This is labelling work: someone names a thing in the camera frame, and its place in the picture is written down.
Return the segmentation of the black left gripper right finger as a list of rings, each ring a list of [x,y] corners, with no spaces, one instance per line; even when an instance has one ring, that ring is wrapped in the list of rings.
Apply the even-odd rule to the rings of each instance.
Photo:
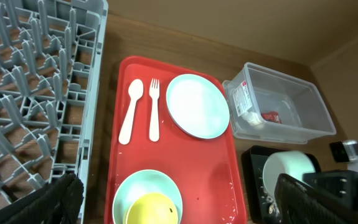
[[[288,174],[280,174],[275,198],[283,223],[354,223],[358,212]]]

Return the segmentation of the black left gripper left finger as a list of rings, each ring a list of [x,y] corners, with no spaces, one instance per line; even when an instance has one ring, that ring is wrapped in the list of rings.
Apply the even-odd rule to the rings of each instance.
[[[57,181],[0,210],[0,224],[74,224],[83,203],[84,186],[75,174]]]

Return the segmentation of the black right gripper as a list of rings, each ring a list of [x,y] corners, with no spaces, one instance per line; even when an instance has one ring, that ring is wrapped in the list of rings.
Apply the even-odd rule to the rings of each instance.
[[[303,182],[346,208],[358,212],[358,172],[332,170],[303,175]]]

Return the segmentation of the light green bowl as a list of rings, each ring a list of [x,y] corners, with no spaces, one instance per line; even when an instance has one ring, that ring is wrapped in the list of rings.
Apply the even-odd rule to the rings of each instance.
[[[300,151],[282,151],[268,157],[263,167],[264,189],[275,200],[275,189],[280,174],[288,174],[303,181],[303,175],[316,171],[311,159]]]

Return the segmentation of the red sauce packet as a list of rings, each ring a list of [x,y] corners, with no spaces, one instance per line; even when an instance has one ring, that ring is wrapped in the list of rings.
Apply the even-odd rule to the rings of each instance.
[[[261,116],[266,121],[274,122],[274,123],[280,123],[280,124],[282,123],[281,119],[280,119],[280,116],[279,116],[278,112],[276,112],[276,111],[270,111],[270,112],[267,112],[267,113],[262,113]]]

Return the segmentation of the yellow plastic cup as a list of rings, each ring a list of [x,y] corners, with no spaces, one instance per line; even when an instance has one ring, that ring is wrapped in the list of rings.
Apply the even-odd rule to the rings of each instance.
[[[162,193],[148,193],[127,210],[124,224],[178,224],[179,215],[173,201]]]

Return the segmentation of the white napkin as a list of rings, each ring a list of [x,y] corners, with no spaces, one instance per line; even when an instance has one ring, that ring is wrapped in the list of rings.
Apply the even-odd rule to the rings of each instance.
[[[259,118],[259,116],[256,112],[246,111],[246,112],[244,112],[244,114],[242,114],[242,118],[254,129],[263,129],[264,128],[264,123]]]

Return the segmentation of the black waste bin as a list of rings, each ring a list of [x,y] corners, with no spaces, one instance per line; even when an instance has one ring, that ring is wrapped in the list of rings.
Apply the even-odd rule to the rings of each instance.
[[[250,218],[255,223],[282,223],[282,216],[276,201],[264,189],[262,173],[266,160],[270,155],[284,150],[263,146],[252,146],[241,155],[245,185],[247,188]],[[312,161],[316,171],[321,172],[318,160],[306,154]]]

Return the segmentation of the grey plastic dishwasher rack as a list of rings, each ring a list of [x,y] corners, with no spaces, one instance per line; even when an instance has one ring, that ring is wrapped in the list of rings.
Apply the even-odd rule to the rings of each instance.
[[[87,184],[107,17],[106,0],[0,1],[0,210]]]

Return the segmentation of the light blue bowl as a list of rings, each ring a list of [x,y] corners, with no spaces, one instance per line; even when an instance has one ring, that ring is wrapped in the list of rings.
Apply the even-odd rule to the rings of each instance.
[[[124,223],[130,206],[148,193],[161,193],[169,197],[177,210],[177,223],[181,222],[183,202],[176,183],[163,172],[145,169],[132,173],[118,187],[111,208],[113,223]]]

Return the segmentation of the red plastic tray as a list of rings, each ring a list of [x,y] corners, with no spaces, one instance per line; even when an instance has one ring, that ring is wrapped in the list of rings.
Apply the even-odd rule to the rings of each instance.
[[[140,56],[126,57],[121,61],[111,136],[105,223],[113,223],[112,205],[118,187],[129,175],[143,169],[161,171],[175,181],[182,195],[182,223],[248,221],[232,130],[228,128],[215,139],[194,138],[182,131],[168,113],[166,90],[169,82],[190,72],[187,68]],[[153,78],[161,82],[158,142],[149,139],[149,86]],[[143,82],[144,93],[136,104],[131,140],[122,145],[118,136],[130,103],[128,88],[135,79]]]

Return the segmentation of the clear plastic storage bin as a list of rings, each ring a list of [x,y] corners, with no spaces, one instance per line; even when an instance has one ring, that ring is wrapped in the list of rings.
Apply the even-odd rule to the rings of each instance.
[[[336,134],[322,96],[311,82],[247,62],[232,80],[223,82],[223,88],[237,139],[306,144]],[[242,118],[246,111],[256,112],[264,128],[250,126]],[[281,124],[262,118],[270,111],[278,112]]]

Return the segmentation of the white plastic spoon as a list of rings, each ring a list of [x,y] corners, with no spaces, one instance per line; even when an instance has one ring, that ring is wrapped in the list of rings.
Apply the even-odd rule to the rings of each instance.
[[[130,142],[136,103],[142,97],[143,91],[144,85],[140,79],[135,79],[131,82],[128,88],[130,103],[118,137],[120,144],[126,145]]]

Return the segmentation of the light blue plate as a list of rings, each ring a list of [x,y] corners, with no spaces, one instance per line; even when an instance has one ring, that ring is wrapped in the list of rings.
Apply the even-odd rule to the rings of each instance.
[[[167,86],[166,104],[173,121],[193,137],[214,139],[228,128],[230,111],[223,93],[200,75],[173,78]]]

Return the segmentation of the white plastic fork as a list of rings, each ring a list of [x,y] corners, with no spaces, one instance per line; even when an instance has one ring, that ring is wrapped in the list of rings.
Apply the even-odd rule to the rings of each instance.
[[[159,115],[158,115],[158,99],[159,99],[159,80],[153,78],[151,80],[149,95],[152,99],[151,117],[149,125],[149,138],[152,142],[159,140]]]

